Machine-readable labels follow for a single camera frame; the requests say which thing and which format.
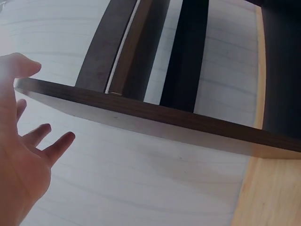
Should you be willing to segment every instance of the wooden board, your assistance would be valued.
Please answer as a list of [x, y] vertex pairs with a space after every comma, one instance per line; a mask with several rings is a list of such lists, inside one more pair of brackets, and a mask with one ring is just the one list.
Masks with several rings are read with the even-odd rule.
[[[261, 8], [256, 9], [259, 43], [257, 115], [262, 128], [265, 93], [265, 42]], [[299, 226], [301, 161], [251, 157], [231, 226]]]

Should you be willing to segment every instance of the wood grain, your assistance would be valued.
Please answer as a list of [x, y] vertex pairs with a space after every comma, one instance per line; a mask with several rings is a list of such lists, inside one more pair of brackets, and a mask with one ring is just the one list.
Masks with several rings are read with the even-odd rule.
[[262, 11], [260, 7], [256, 7], [256, 20], [258, 31], [258, 83], [257, 83], [257, 104], [254, 128], [262, 129], [265, 106], [265, 92], [266, 92], [266, 54], [265, 54], [265, 39], [264, 27], [262, 19]]
[[76, 87], [104, 92], [136, 2], [110, 1], [86, 54]]
[[232, 226], [299, 226], [301, 162], [252, 158]]

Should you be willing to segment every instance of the floor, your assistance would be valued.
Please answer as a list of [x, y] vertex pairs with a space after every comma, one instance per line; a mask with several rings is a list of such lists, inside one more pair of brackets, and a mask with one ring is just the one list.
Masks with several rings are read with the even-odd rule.
[[[7, 38], [7, 42], [2, 42], [1, 53], [21, 51], [42, 62], [43, 70], [36, 78], [74, 85], [76, 78], [71, 75], [79, 72], [107, 2], [11, 1], [0, 13], [1, 34]], [[181, 3], [180, 0], [171, 0], [156, 59], [159, 69], [166, 69], [168, 63], [171, 41], [163, 37], [173, 39]], [[23, 9], [39, 10], [35, 14], [25, 13]], [[65, 13], [65, 17], [57, 19], [58, 13]], [[244, 20], [236, 20], [234, 15]], [[252, 15], [253, 7], [241, 0], [210, 1], [205, 66], [201, 74], [202, 91], [198, 95], [197, 113], [252, 125], [257, 75], [256, 24]], [[240, 28], [244, 28], [240, 24], [242, 21], [250, 23], [250, 26], [236, 30], [237, 26], [225, 23], [225, 18], [229, 23], [238, 23]], [[72, 30], [77, 23], [82, 29]], [[75, 32], [74, 43], [64, 42]], [[216, 37], [228, 38], [229, 43], [216, 40]], [[240, 52], [242, 46], [249, 49]], [[150, 84], [157, 82], [159, 87], [164, 81], [164, 70], [157, 72], [152, 73]], [[214, 77], [219, 75], [217, 72], [222, 72], [225, 80], [217, 81], [220, 79]], [[218, 84], [226, 83], [229, 78], [231, 82], [243, 83], [244, 91], [234, 89], [235, 83], [231, 88], [229, 84], [226, 87]], [[221, 90], [227, 91], [219, 93], [217, 87], [224, 87]], [[203, 90], [208, 90], [206, 95], [211, 97], [206, 96]], [[246, 98], [242, 95], [245, 91], [249, 92]], [[229, 98], [221, 99], [228, 93], [231, 95]], [[149, 94], [147, 101], [158, 100], [156, 95]], [[248, 157], [87, 121], [21, 94], [16, 95], [28, 100], [28, 109], [18, 125], [20, 134], [50, 122], [53, 131], [40, 147], [51, 144], [69, 130], [77, 136], [70, 150], [54, 166], [49, 191], [38, 201], [22, 226], [230, 225]], [[232, 98], [236, 97], [240, 98], [239, 104], [230, 107]]]
[[[145, 102], [159, 104], [182, 0], [171, 0]], [[258, 41], [255, 7], [210, 0], [194, 113], [252, 126], [256, 109]]]

